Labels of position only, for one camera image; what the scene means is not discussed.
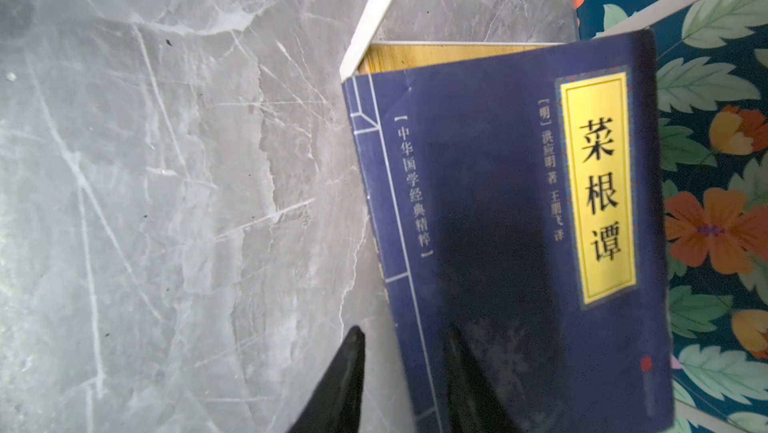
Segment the navy book yellow label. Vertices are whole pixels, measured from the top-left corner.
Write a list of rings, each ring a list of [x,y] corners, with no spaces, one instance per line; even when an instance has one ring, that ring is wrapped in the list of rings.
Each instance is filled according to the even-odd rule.
[[[651,31],[342,85],[413,421],[458,330],[525,432],[674,421]]]

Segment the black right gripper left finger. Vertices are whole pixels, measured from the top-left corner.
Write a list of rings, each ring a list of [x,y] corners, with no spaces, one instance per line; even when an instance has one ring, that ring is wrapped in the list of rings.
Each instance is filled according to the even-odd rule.
[[[290,433],[357,433],[365,372],[365,334],[357,325],[344,337]]]

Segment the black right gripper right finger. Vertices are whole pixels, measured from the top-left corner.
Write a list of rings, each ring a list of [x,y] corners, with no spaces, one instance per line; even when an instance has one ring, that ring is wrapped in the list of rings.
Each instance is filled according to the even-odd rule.
[[[461,331],[450,325],[443,343],[452,432],[521,432],[485,377]]]

